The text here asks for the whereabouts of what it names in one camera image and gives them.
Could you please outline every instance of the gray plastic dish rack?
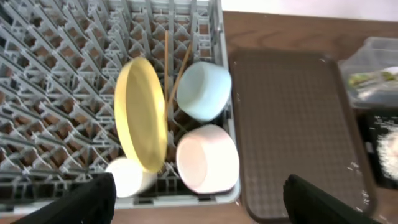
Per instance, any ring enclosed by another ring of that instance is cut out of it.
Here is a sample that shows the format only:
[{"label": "gray plastic dish rack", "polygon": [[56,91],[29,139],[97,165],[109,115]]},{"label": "gray plastic dish rack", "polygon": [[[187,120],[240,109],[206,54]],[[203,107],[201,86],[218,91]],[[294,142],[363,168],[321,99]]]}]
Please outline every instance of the gray plastic dish rack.
[{"label": "gray plastic dish rack", "polygon": [[[151,61],[164,81],[169,34],[169,86],[192,41],[193,61],[228,68],[220,0],[11,0],[0,5],[0,217],[29,213],[104,172],[123,154],[113,115],[121,67]],[[187,132],[169,111],[169,146]],[[220,116],[235,140],[231,102]],[[184,186],[173,160],[156,184],[115,208],[230,203],[228,192],[197,195]]]}]

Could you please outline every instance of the pink bowl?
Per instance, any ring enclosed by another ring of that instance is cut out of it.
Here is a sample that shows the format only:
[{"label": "pink bowl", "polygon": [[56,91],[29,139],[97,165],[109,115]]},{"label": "pink bowl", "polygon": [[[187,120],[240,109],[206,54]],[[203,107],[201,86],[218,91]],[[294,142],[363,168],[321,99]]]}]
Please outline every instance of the pink bowl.
[{"label": "pink bowl", "polygon": [[239,178],[235,143],[213,124],[184,135],[177,147],[177,167],[185,185],[200,194],[229,190]]}]

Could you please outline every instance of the yellow plate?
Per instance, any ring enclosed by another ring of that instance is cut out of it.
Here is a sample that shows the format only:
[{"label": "yellow plate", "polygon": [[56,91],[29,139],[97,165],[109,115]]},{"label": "yellow plate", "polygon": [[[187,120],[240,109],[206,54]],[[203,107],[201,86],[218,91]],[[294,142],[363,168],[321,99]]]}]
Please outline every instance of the yellow plate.
[{"label": "yellow plate", "polygon": [[162,87],[153,66],[137,58],[123,66],[114,97],[116,129],[128,159],[158,172],[167,150],[167,123]]}]

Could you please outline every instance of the brown tray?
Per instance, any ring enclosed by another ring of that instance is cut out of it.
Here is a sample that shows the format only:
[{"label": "brown tray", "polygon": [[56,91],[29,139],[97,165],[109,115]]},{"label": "brown tray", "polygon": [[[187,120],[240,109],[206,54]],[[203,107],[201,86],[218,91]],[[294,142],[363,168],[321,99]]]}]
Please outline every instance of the brown tray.
[{"label": "brown tray", "polygon": [[323,54],[240,49],[230,57],[241,200],[257,222],[287,222],[297,174],[370,214],[374,183],[337,64]]}]

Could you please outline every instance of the white bowl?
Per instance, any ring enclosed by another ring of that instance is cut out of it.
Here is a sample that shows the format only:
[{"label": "white bowl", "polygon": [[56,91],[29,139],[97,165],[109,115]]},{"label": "white bowl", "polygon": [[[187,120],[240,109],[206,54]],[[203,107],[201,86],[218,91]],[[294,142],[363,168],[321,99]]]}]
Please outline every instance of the white bowl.
[{"label": "white bowl", "polygon": [[177,103],[192,118],[211,121],[222,112],[231,88],[231,75],[227,69],[208,62],[197,62],[181,77]]},{"label": "white bowl", "polygon": [[176,161],[184,184],[199,194],[229,190],[239,178],[235,143],[214,124],[184,135],[177,146]]},{"label": "white bowl", "polygon": [[105,172],[113,175],[116,196],[119,198],[139,194],[156,181],[156,174],[143,171],[136,161],[125,157],[112,161]]}]

